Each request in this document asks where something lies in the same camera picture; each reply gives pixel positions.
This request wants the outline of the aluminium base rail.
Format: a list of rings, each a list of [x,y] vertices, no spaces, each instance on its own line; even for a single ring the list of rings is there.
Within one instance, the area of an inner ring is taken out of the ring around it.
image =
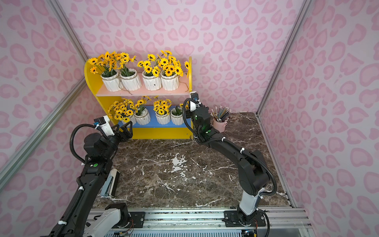
[[[61,218],[51,237],[314,237],[301,208],[132,208],[124,204]]]

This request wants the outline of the right aluminium frame profile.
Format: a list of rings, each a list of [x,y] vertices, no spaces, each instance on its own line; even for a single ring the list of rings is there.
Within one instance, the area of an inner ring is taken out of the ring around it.
[[[288,38],[285,41],[285,45],[281,51],[280,57],[278,58],[278,61],[275,65],[274,71],[271,75],[271,78],[267,84],[267,88],[263,94],[263,98],[261,103],[259,104],[259,107],[256,112],[256,116],[260,117],[263,114],[263,110],[269,100],[269,96],[275,86],[275,83],[279,77],[279,74],[285,65],[285,62],[288,58],[288,55],[290,54],[290,51],[298,37],[299,31],[301,27],[304,25],[307,16],[309,15],[309,12],[312,9],[312,6],[314,4],[314,1],[312,0],[305,0],[303,1],[302,7],[300,8],[300,11],[295,19],[294,25],[289,32]]]

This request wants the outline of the left aluminium frame profile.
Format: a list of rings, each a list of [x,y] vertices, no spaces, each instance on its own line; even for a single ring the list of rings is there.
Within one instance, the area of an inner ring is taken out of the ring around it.
[[[11,156],[10,161],[1,170],[1,190],[7,186],[14,175],[22,168],[26,159],[57,124],[85,87],[85,79],[82,79],[34,130],[32,135],[22,144],[20,149]]]

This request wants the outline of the back left aluminium post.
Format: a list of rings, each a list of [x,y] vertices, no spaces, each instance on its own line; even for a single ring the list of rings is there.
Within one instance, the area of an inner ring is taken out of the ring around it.
[[[74,31],[68,16],[65,14],[62,6],[60,5],[59,1],[57,0],[47,0],[48,5],[50,6],[51,10],[53,11],[54,15],[56,16],[58,22],[62,26],[63,30],[69,37],[70,42],[73,44],[73,47],[79,54],[80,58],[86,62],[88,59],[88,55],[81,44],[76,32]]]

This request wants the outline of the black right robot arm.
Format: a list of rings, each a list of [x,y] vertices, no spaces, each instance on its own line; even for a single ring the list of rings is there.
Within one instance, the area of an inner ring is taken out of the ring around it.
[[[259,203],[264,196],[277,193],[277,181],[269,170],[263,154],[237,146],[211,125],[209,108],[199,100],[185,99],[182,117],[199,145],[205,145],[232,161],[238,169],[238,181],[243,189],[237,208],[238,223],[251,225],[261,212]]]

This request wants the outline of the pink cup with pencils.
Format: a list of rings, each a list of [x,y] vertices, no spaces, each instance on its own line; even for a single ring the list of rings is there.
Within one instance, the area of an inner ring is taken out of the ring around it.
[[[231,115],[231,109],[229,107],[215,107],[211,110],[212,126],[219,132],[224,132],[228,124],[229,117]]]

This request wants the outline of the sunflower pot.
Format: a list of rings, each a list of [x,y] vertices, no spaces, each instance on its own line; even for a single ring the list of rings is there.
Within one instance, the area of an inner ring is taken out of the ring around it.
[[[171,121],[174,125],[179,126],[185,123],[183,117],[183,103],[173,107],[170,111]]]
[[[114,52],[106,52],[98,57],[93,57],[87,60],[90,64],[90,73],[100,75],[106,89],[110,92],[121,90],[118,72],[119,54]]]
[[[128,91],[140,89],[142,84],[138,72],[129,66],[129,64],[136,61],[136,55],[130,56],[128,53],[122,52],[117,55],[116,59],[123,87]]]
[[[147,60],[141,60],[137,63],[137,66],[143,69],[143,82],[149,91],[159,90],[162,87],[160,80],[161,69],[158,64],[154,54],[148,54]]]
[[[170,99],[157,100],[154,102],[154,112],[157,122],[161,125],[168,124],[171,121],[170,108],[172,102]]]
[[[181,62],[169,50],[158,54],[157,67],[164,90],[174,91],[179,88],[180,77],[184,75]]]
[[[127,123],[131,121],[133,125],[137,123],[135,118],[135,105],[131,99],[114,101],[107,110],[107,115],[111,119]]]
[[[147,109],[147,103],[149,101],[151,101],[151,99],[148,96],[142,96],[134,105],[135,118],[139,125],[147,125],[151,121],[151,116]]]

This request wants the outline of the aluminium frame profile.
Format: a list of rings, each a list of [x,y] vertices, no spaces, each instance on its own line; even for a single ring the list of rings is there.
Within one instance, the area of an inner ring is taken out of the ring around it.
[[[85,79],[82,79],[34,130],[32,135],[22,144],[20,149],[11,156],[10,161],[1,170],[1,190],[7,186],[14,175],[22,168],[26,159],[57,124],[85,87]]]
[[[279,74],[285,65],[285,62],[288,58],[288,55],[290,54],[290,51],[298,37],[299,31],[301,27],[304,25],[307,16],[309,15],[309,12],[312,9],[312,6],[314,4],[314,1],[312,0],[305,0],[303,1],[302,7],[300,8],[300,11],[295,19],[294,25],[289,32],[288,38],[285,41],[285,45],[281,51],[280,57],[278,58],[278,61],[275,65],[274,71],[271,75],[271,78],[267,84],[267,88],[263,94],[263,98],[261,103],[259,104],[259,107],[256,112],[256,116],[260,117],[263,114],[263,110],[269,100],[269,96],[275,86],[275,83],[279,77]]]

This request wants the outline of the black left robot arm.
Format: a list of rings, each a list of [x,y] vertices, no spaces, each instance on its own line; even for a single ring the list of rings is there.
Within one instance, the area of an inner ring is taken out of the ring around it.
[[[74,139],[76,133],[83,127],[99,131],[84,139],[85,158],[75,151]],[[80,124],[74,128],[70,136],[70,150],[73,156],[84,164],[80,176],[76,179],[78,188],[61,219],[49,233],[50,237],[82,237],[88,215],[100,189],[105,184],[111,172],[113,158],[120,143],[133,137],[133,122],[123,126],[111,127],[113,135],[107,135],[99,124]]]

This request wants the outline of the yellow two-tier shelf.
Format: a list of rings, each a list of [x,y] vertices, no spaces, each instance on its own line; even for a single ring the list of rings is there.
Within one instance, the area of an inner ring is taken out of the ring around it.
[[[93,67],[89,62],[84,66],[84,76],[88,88],[97,99],[102,109],[107,113],[110,106],[115,101],[122,101],[124,98],[140,98],[142,96],[149,96],[153,99],[155,96],[158,99],[172,99],[173,105],[180,104],[178,98],[189,98],[192,92],[192,70],[184,73],[184,76],[179,77],[179,87],[176,90],[165,90],[161,87],[158,90],[148,90],[145,86],[143,74],[139,73],[137,76],[140,79],[141,87],[138,90],[129,91],[122,88],[119,91],[109,91],[104,85],[103,79],[100,74],[93,74],[90,69]],[[191,139],[192,134],[185,126],[175,125],[173,122],[167,124],[160,124],[157,121],[155,112],[153,110],[153,103],[151,101],[147,104],[147,109],[151,116],[151,121],[146,125],[134,124],[133,125],[133,139]]]

